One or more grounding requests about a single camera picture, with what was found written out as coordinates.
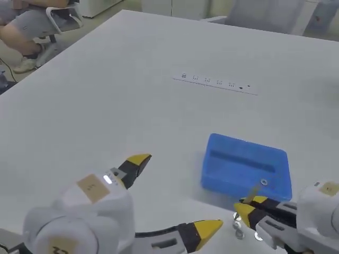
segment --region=white shoe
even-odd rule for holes
[[[13,68],[14,73],[21,74],[21,73],[25,73],[27,71],[36,69],[37,61],[39,57],[41,56],[41,54],[43,54],[43,52],[44,52],[44,46],[41,45],[41,52],[39,53],[37,59],[28,59],[26,57],[23,57],[21,60],[21,63],[18,66]]]

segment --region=gray shorts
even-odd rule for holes
[[[14,10],[11,0],[0,0],[0,22],[14,25],[28,40],[57,33],[46,15],[46,8],[32,6]],[[63,25],[65,20],[54,16],[58,25]]]

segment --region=robotic arm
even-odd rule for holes
[[[180,254],[199,250],[222,221],[135,232],[133,202],[127,189],[150,158],[149,154],[132,156],[119,168],[80,179],[50,207],[29,211],[23,236],[7,232],[12,242],[14,237],[22,237],[23,243],[16,240],[15,246],[2,247],[20,254]]]
[[[288,254],[339,254],[339,184],[316,182],[304,189],[297,203],[255,196],[235,204],[244,223],[273,249]]]

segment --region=blue box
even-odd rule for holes
[[[292,199],[285,151],[219,134],[211,134],[203,162],[201,184],[231,197],[246,197],[260,185],[258,195],[277,201]]]

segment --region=electrical outlet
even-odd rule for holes
[[[204,86],[232,90],[246,94],[258,95],[255,86],[243,85],[236,82],[228,81],[226,79],[214,79],[203,75],[191,75],[185,72],[183,72],[181,75],[173,77],[173,79],[200,84]]]

